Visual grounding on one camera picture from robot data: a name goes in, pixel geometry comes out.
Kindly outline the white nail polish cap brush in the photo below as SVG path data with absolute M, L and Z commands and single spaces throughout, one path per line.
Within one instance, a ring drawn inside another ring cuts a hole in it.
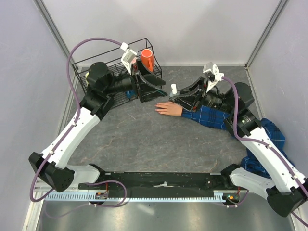
M 171 92 L 173 93 L 173 94 L 177 94 L 177 85 L 175 84 L 175 83 L 173 83 L 173 84 L 171 84 L 170 85 L 171 86 Z

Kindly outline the nail polish bottle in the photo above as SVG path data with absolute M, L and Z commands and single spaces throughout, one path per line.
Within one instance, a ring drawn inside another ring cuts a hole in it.
M 171 93 L 169 94 L 169 97 L 172 98 L 172 97 L 177 97 L 177 96 L 179 96 L 179 95 L 180 95 L 180 92 L 179 92 L 179 91 L 177 91 L 176 93 L 171 92 Z

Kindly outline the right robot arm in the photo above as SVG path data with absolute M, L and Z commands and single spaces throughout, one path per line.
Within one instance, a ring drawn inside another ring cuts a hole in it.
M 271 140 L 269 130 L 248 109 L 254 101 L 250 86 L 232 83 L 228 78 L 225 81 L 231 85 L 225 94 L 208 90 L 202 77 L 182 90 L 172 84 L 169 99 L 182 108 L 183 114 L 198 122 L 226 129 L 252 153 L 269 176 L 237 167 L 220 177 L 221 186 L 228 190 L 244 187 L 265 198 L 278 215 L 286 217 L 307 201 L 308 179 L 287 160 Z

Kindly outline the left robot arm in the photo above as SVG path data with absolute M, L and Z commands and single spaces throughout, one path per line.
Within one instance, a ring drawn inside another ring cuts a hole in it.
M 130 69 L 115 75 L 106 63 L 93 63 L 88 70 L 88 87 L 72 120 L 62 133 L 41 153 L 33 152 L 29 162 L 36 175 L 57 192 L 65 191 L 77 175 L 67 163 L 85 136 L 113 108 L 114 96 L 132 90 L 141 103 L 167 95 L 166 82 L 150 72 L 137 59 Z

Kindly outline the blue plaid sleeve forearm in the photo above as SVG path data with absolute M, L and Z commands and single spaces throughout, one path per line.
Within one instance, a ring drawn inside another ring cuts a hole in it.
M 183 109 L 181 117 L 190 119 L 208 128 L 215 128 L 220 130 L 226 130 L 224 120 L 229 118 L 230 114 L 202 106 L 198 111 L 188 111 Z

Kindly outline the mannequin hand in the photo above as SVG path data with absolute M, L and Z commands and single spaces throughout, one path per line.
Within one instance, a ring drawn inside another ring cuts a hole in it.
M 173 102 L 155 104 L 155 111 L 161 115 L 181 116 L 183 108 Z

